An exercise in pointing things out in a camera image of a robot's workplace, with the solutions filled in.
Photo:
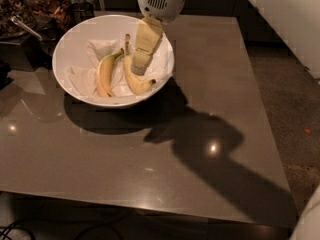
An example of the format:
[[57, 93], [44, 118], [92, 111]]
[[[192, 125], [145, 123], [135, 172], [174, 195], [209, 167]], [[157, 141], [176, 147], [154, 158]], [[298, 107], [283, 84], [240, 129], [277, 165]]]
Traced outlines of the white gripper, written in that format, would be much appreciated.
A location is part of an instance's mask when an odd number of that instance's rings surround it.
[[139, 21], [132, 71], [143, 76], [152, 61], [162, 35], [162, 23], [171, 23], [181, 13], [186, 0], [138, 0], [141, 13], [145, 16]]

